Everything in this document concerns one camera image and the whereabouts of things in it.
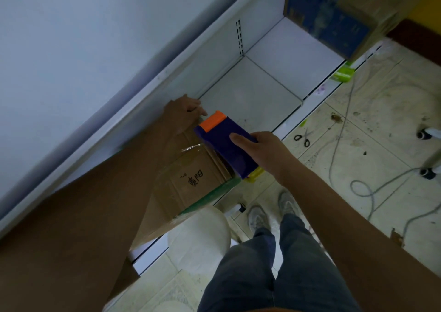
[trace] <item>jeans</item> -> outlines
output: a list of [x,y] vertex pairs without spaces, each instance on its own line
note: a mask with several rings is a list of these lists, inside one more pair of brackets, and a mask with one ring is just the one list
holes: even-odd
[[266,228],[233,246],[208,284],[198,312],[243,312],[278,307],[302,312],[361,311],[345,280],[294,214],[280,224],[283,264],[273,267],[276,239]]

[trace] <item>gray cable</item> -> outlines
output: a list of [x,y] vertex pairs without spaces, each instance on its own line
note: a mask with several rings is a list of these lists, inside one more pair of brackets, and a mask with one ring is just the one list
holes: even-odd
[[[357,72],[355,72],[354,77],[352,78],[352,87],[351,87],[351,91],[349,92],[348,104],[346,105],[346,112],[345,112],[345,115],[344,115],[343,125],[342,125],[342,127],[341,127],[340,134],[339,134],[339,136],[338,136],[338,138],[337,138],[337,143],[336,143],[336,145],[335,145],[334,152],[333,152],[333,154],[332,154],[331,163],[330,163],[330,165],[329,165],[329,170],[328,170],[329,183],[330,183],[331,187],[332,187],[334,190],[335,190],[336,188],[334,187],[334,183],[333,183],[333,181],[332,181],[332,174],[331,174],[331,173],[332,173],[332,168],[333,168],[333,166],[334,166],[334,160],[335,160],[335,155],[336,155],[336,152],[337,152],[337,148],[338,148],[338,145],[339,145],[339,143],[340,143],[341,135],[343,134],[343,130],[344,130],[344,128],[345,128],[345,124],[346,124],[346,119],[347,119],[348,114],[349,114],[349,106],[350,106],[350,104],[351,104],[352,93],[354,92],[354,88],[355,88],[355,85],[356,85],[356,74],[357,74]],[[371,187],[370,187],[366,182],[363,182],[363,181],[360,181],[360,180],[353,180],[353,181],[351,181],[351,183],[350,183],[350,185],[349,185],[349,187],[350,187],[350,189],[351,189],[351,192],[353,192],[355,195],[357,195],[357,196],[359,196],[359,197],[370,197],[371,208],[370,208],[369,215],[367,216],[367,220],[368,220],[368,221],[370,221],[370,219],[372,218],[373,213],[374,213],[376,210],[378,210],[378,209],[379,209],[379,208],[380,208],[380,207],[381,207],[381,206],[382,206],[382,205],[383,205],[383,204],[389,199],[389,197],[387,197],[387,198],[386,198],[386,199],[385,199],[380,205],[377,206],[377,208],[375,208],[375,197],[374,197],[374,195],[375,195],[377,192],[379,192],[381,189],[383,189],[385,186],[388,186],[388,185],[391,184],[392,182],[398,180],[400,177],[405,176],[405,175],[407,175],[408,173],[411,173],[411,172],[416,171],[416,170],[419,170],[419,168],[411,168],[411,169],[409,169],[409,170],[406,170],[405,172],[401,173],[400,175],[395,176],[395,177],[392,178],[391,180],[389,180],[389,181],[385,182],[384,184],[382,184],[381,186],[379,186],[375,191],[372,191]],[[357,192],[354,190],[354,184],[355,184],[355,183],[360,183],[362,186],[364,186],[364,187],[367,189],[368,193],[365,194],[365,195],[362,195],[362,194],[357,193]],[[407,229],[409,228],[409,225],[410,225],[413,221],[415,221],[415,220],[417,220],[417,219],[420,219],[420,218],[423,218],[423,217],[426,217],[426,216],[428,216],[428,215],[431,215],[431,214],[437,212],[440,208],[441,208],[441,203],[440,203],[435,209],[433,209],[433,210],[431,210],[431,211],[429,211],[429,212],[427,212],[427,213],[425,213],[425,214],[418,215],[418,216],[412,217],[411,219],[407,220],[407,221],[406,221],[406,224],[405,224],[405,226],[404,226],[404,230],[403,230],[403,241],[404,241],[404,238],[405,238],[405,236],[406,236]]]

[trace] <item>forearm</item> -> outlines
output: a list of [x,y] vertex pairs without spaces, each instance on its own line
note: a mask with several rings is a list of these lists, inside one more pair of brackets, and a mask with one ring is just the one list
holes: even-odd
[[439,309],[441,280],[314,172],[295,160],[281,183],[298,202],[364,311]]
[[47,198],[0,242],[1,310],[102,309],[171,137],[154,123],[127,148]]

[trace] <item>sneaker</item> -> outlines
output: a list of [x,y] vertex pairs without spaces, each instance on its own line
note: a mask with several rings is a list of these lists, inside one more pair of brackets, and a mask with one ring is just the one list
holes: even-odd
[[250,226],[253,234],[260,228],[265,227],[271,231],[268,216],[260,205],[253,206],[248,213],[248,226]]
[[279,194],[279,209],[282,217],[287,213],[292,213],[296,216],[300,216],[302,211],[296,203],[294,197],[288,191],[282,191]]

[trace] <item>white wall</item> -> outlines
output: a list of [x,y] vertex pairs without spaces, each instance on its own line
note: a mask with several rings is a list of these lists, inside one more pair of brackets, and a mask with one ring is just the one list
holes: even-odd
[[0,218],[235,0],[0,0]]

